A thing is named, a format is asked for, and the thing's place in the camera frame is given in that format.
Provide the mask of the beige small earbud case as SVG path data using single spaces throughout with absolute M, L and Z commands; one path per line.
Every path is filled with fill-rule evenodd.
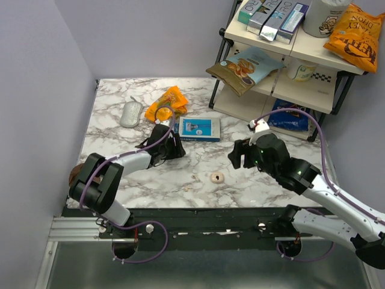
M 224 182 L 224 175 L 221 172 L 212 172 L 210 180 L 214 184 L 222 184 Z

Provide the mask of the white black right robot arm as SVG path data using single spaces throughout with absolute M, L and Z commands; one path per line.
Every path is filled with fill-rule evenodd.
M 326 180 L 306 160 L 291 157 L 283 140 L 274 134 L 237 140 L 228 155 L 233 167 L 257 167 L 283 188 L 315 201 L 336 216 L 329 219 L 305 209 L 288 207 L 288 215 L 277 220 L 285 236 L 295 231 L 330 240 L 353 250 L 364 263 L 384 269 L 384 213 L 381 213 Z

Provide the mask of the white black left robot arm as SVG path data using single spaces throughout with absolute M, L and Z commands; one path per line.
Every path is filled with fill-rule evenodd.
M 131 212 L 116 200 L 122 177 L 182 158 L 185 150 L 180 135 L 170 125 L 157 124 L 149 138 L 130 151 L 113 157 L 90 154 L 70 185 L 69 197 L 113 223 L 112 230 L 121 238 L 130 236 Z

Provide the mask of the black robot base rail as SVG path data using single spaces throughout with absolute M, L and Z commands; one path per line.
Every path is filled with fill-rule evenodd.
M 273 250 L 277 240 L 293 242 L 296 207 L 134 209 L 122 230 L 110 224 L 99 234 L 113 243 L 134 243 L 140 251 Z

